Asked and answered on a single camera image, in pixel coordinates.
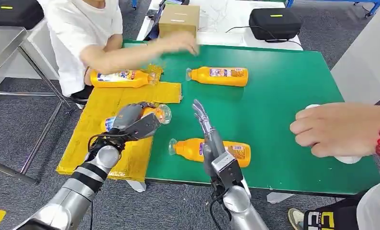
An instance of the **bottle label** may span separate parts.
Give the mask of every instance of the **bottle label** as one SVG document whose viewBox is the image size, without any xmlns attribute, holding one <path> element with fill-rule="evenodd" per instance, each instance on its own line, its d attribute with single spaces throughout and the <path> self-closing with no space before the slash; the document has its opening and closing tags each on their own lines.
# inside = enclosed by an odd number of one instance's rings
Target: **bottle label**
<svg viewBox="0 0 380 230">
<path fill-rule="evenodd" d="M 233 155 L 238 160 L 243 160 L 246 157 L 246 149 L 244 146 L 230 145 L 228 147 L 225 147 L 225 150 L 231 153 L 231 155 Z"/>
<path fill-rule="evenodd" d="M 243 69 L 210 69 L 210 77 L 242 77 Z"/>
<path fill-rule="evenodd" d="M 101 73 L 97 74 L 98 81 L 107 81 L 107 82 L 117 82 L 117 81 L 132 81 L 135 79 L 135 71 L 126 70 L 119 73 L 113 73 L 108 75 L 103 75 Z"/>
<path fill-rule="evenodd" d="M 200 156 L 202 156 L 202 147 L 204 146 L 204 142 L 200 143 Z"/>
<path fill-rule="evenodd" d="M 112 129 L 112 124 L 114 123 L 115 117 L 110 117 L 105 119 L 105 131 L 109 132 Z"/>
</svg>

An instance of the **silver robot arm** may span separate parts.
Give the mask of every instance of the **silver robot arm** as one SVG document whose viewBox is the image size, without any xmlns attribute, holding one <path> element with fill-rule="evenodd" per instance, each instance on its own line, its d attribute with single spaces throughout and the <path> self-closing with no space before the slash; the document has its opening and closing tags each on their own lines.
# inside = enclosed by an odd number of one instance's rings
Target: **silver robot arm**
<svg viewBox="0 0 380 230">
<path fill-rule="evenodd" d="M 236 158 L 224 147 L 218 131 L 210 124 L 202 104 L 194 100 L 193 110 L 204 132 L 204 169 L 211 177 L 216 200 L 230 214 L 233 230 L 268 230 L 251 204 L 251 193 Z"/>
<path fill-rule="evenodd" d="M 56 195 L 14 230 L 75 230 L 100 190 L 108 173 L 121 158 L 127 141 L 154 134 L 161 126 L 154 113 L 142 116 L 152 104 L 138 103 L 124 107 L 112 129 L 92 138 L 85 162 L 78 166 Z"/>
</svg>

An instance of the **brown box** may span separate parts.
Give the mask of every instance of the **brown box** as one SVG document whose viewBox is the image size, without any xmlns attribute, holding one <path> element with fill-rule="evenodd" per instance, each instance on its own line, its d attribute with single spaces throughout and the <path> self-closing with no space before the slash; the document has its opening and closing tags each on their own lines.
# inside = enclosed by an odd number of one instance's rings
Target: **brown box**
<svg viewBox="0 0 380 230">
<path fill-rule="evenodd" d="M 199 21 L 200 6 L 166 5 L 159 20 L 159 37 L 173 31 L 189 31 L 196 37 Z"/>
</svg>

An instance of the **black case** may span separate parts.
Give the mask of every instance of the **black case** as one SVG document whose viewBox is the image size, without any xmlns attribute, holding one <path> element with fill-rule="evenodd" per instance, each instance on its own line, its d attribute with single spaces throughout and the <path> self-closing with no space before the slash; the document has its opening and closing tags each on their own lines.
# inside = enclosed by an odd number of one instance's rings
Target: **black case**
<svg viewBox="0 0 380 230">
<path fill-rule="evenodd" d="M 44 18 L 37 0 L 0 0 L 0 25 L 30 30 Z"/>
<path fill-rule="evenodd" d="M 281 40 L 294 38 L 300 32 L 302 23 L 290 8 L 270 8 L 253 9 L 249 26 L 258 40 Z"/>
</svg>

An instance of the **white t-shirt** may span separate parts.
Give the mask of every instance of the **white t-shirt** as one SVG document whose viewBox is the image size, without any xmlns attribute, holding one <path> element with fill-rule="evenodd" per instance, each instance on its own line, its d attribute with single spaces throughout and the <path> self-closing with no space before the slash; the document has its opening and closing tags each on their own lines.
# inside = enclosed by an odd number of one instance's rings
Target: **white t-shirt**
<svg viewBox="0 0 380 230">
<path fill-rule="evenodd" d="M 87 66 L 80 52 L 89 45 L 105 46 L 108 39 L 123 33 L 123 18 L 118 0 L 105 0 L 104 9 L 95 8 L 83 0 L 51 0 L 45 16 L 63 95 L 69 97 L 84 89 Z"/>
<path fill-rule="evenodd" d="M 380 230 L 380 184 L 369 189 L 357 207 L 359 230 Z"/>
</svg>

